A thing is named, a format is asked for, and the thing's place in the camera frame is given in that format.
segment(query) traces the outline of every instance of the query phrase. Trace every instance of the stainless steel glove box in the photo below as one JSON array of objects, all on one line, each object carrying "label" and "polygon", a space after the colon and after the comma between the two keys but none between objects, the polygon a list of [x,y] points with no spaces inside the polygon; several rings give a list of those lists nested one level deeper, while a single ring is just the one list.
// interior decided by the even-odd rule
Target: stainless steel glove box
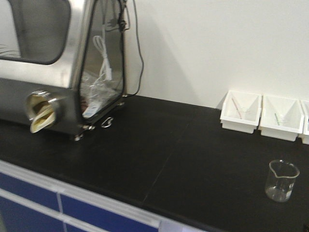
[{"label": "stainless steel glove box", "polygon": [[0,118],[79,135],[125,94],[123,0],[0,0]]}]

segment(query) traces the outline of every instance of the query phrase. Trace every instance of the transparent panel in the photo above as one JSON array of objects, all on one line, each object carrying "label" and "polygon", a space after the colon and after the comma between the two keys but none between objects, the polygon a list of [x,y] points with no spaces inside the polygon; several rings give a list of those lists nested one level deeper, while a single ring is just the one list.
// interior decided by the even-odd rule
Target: transparent panel
[{"label": "transparent panel", "polygon": [[122,34],[118,0],[98,0],[89,32],[81,82],[84,118],[91,118],[123,92]]},{"label": "transparent panel", "polygon": [[67,0],[0,0],[0,58],[55,62],[64,49],[69,22]]}]

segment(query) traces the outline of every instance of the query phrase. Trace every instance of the glass beaker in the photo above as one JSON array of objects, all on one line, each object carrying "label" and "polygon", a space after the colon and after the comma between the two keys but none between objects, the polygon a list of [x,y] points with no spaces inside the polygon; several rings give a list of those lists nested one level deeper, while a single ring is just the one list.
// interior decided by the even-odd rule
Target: glass beaker
[{"label": "glass beaker", "polygon": [[269,163],[269,173],[265,185],[266,195],[276,202],[286,202],[292,193],[299,169],[292,163],[273,160]]}]

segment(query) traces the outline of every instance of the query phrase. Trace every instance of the blue drawer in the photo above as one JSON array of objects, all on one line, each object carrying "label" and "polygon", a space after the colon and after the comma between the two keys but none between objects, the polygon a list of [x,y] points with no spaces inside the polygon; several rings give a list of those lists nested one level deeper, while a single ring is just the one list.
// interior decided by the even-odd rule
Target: blue drawer
[{"label": "blue drawer", "polygon": [[1,230],[6,232],[64,232],[63,223],[0,197]]},{"label": "blue drawer", "polygon": [[67,224],[67,232],[86,232],[86,231],[83,231],[81,229],[78,229],[74,226],[71,226],[71,225],[68,225]]},{"label": "blue drawer", "polygon": [[57,195],[36,185],[0,173],[0,188],[59,211]]},{"label": "blue drawer", "polygon": [[158,229],[61,195],[63,213],[110,232],[158,232]]}]

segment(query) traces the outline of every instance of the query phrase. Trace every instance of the white plastic tray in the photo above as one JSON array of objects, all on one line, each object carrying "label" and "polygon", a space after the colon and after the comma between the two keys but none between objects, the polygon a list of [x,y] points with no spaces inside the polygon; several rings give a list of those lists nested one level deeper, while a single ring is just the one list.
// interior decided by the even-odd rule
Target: white plastic tray
[{"label": "white plastic tray", "polygon": [[298,99],[263,96],[261,135],[295,141],[303,132],[304,113]]},{"label": "white plastic tray", "polygon": [[262,95],[229,91],[221,112],[222,128],[253,133],[259,124]]},{"label": "white plastic tray", "polygon": [[302,138],[303,144],[309,145],[309,101],[300,101],[301,106],[304,111],[304,129],[303,133],[299,134],[299,137]]}]

